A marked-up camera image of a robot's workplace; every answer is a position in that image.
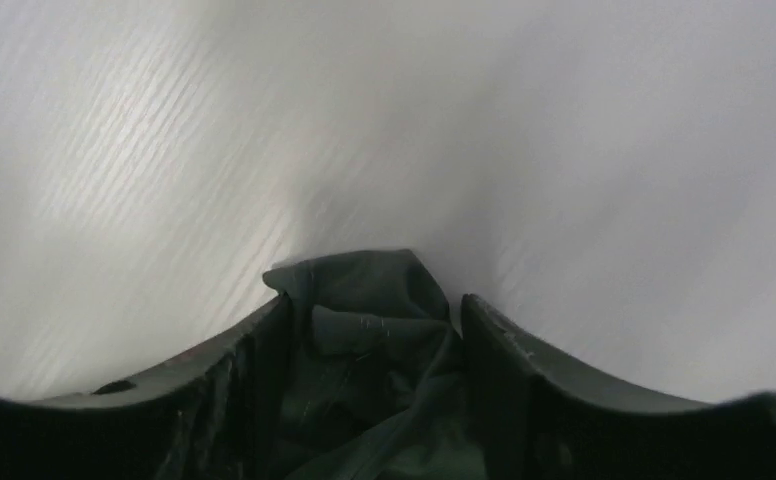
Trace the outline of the dark grey t-shirt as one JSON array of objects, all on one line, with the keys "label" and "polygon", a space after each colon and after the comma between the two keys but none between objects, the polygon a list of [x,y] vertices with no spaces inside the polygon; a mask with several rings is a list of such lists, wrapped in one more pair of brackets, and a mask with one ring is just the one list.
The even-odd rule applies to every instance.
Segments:
[{"label": "dark grey t-shirt", "polygon": [[363,250],[267,271],[292,304],[274,479],[483,479],[462,342],[409,250]]}]

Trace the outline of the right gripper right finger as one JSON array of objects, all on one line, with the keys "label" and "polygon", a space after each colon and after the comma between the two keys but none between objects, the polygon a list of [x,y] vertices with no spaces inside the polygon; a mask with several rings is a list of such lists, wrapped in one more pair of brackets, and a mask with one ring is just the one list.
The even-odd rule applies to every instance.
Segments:
[{"label": "right gripper right finger", "polygon": [[708,404],[624,381],[461,302],[473,428],[492,479],[776,479],[776,392]]}]

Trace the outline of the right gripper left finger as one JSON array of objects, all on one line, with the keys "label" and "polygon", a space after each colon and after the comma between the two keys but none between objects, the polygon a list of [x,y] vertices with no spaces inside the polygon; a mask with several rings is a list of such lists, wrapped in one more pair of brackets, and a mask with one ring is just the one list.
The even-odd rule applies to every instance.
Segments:
[{"label": "right gripper left finger", "polygon": [[265,479],[289,364],[292,305],[96,390],[0,399],[0,479]]}]

